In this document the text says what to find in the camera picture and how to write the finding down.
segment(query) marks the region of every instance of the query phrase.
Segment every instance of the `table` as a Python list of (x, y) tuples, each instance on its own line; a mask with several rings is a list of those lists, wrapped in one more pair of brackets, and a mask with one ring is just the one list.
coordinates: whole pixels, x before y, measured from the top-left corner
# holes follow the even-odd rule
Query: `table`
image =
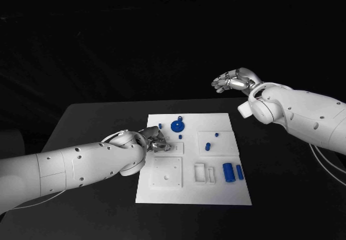
[(228, 113), (252, 206), (135, 203), (140, 173), (117, 174), (37, 206), (10, 210), (0, 239), (344, 238), (344, 186), (323, 170), (308, 144), (282, 126), (265, 125), (254, 116), (242, 118), (238, 106), (245, 101), (246, 97), (72, 104), (43, 152), (99, 142), (124, 129), (141, 130), (148, 114)]

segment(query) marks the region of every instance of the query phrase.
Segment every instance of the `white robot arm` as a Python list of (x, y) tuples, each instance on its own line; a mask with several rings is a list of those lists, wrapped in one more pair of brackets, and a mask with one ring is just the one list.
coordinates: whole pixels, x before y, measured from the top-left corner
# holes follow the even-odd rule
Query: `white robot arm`
[(243, 67), (223, 73), (210, 85), (217, 93), (235, 89), (246, 94), (248, 101), (238, 107), (243, 118), (254, 115), (261, 123), (279, 124), (304, 142), (346, 155), (346, 104), (341, 101), (262, 82)]
[(0, 214), (118, 172), (122, 176), (135, 174), (145, 164), (147, 152), (170, 149), (158, 127), (153, 126), (138, 132), (122, 130), (101, 142), (0, 159)]

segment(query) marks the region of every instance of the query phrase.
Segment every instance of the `blue lid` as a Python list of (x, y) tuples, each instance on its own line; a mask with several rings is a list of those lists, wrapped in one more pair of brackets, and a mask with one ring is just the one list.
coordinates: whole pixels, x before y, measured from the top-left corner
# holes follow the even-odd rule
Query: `blue lid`
[(177, 120), (170, 124), (170, 129), (174, 133), (180, 133), (184, 130), (183, 118), (179, 116)]

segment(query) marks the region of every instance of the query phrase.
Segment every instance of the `cable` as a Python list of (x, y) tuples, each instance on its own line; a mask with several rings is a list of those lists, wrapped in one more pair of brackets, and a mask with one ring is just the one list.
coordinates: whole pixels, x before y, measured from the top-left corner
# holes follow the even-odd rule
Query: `cable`
[[(104, 143), (105, 140), (109, 139), (109, 138), (111, 138), (114, 135), (117, 135), (119, 132), (121, 132), (121, 131), (118, 131), (117, 133), (111, 134), (111, 135), (101, 141), (101, 143)], [(56, 194), (53, 197), (50, 197), (46, 201), (49, 201), (49, 200), (52, 200), (55, 197), (57, 197), (65, 191), (66, 191), (66, 190), (63, 190), (59, 194)], [(16, 208), (13, 208), (13, 209), (10, 209), (10, 210), (33, 207), (33, 206), (44, 203), (46, 201), (43, 201), (43, 202), (40, 202), (40, 203), (37, 203), (37, 204), (34, 204), (34, 205), (30, 205), (30, 206), (16, 207)]]
[(313, 146), (311, 146), (310, 143), (308, 143), (308, 145), (310, 145), (310, 148), (311, 148), (313, 155), (314, 155), (314, 157), (315, 157), (315, 159), (317, 159), (317, 161), (318, 161), (318, 164), (321, 165), (321, 167), (324, 168), (324, 170), (327, 171), (327, 173), (331, 175), (331, 177), (346, 186), (346, 183), (331, 174), (331, 172), (330, 172), (330, 171), (326, 169), (326, 167), (323, 166), (323, 163), (321, 163), (320, 159), (318, 159), (317, 156), (315, 156), (315, 152), (314, 152)]
[(314, 148), (317, 149), (318, 154), (323, 156), (326, 162), (327, 162), (339, 171), (341, 171), (341, 172), (346, 174), (346, 171), (341, 170), (341, 169), (326, 159), (326, 157), (324, 157), (323, 153), (320, 152), (320, 149), (317, 148), (317, 146), (314, 146)]
[[(59, 194), (56, 194), (53, 197), (50, 197), (46, 201), (49, 201), (49, 200), (53, 199), (56, 196), (59, 196), (65, 191), (66, 191), (66, 190), (63, 190)], [(23, 209), (23, 208), (33, 207), (33, 206), (36, 206), (36, 205), (44, 203), (46, 201), (43, 201), (43, 202), (40, 202), (40, 203), (37, 203), (37, 204), (34, 204), (34, 205), (30, 205), (30, 206), (16, 207), (16, 208), (13, 208), (13, 209), (10, 209), (10, 210), (14, 210), (14, 209)]]

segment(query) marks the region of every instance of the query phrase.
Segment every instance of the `dark wall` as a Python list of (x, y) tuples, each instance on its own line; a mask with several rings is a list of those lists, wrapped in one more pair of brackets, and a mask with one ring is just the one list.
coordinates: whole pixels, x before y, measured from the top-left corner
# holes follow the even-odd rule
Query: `dark wall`
[(239, 67), (346, 102), (340, 7), (155, 1), (3, 8), (1, 128), (20, 129), (26, 152), (37, 152), (70, 104), (245, 97), (210, 87)]

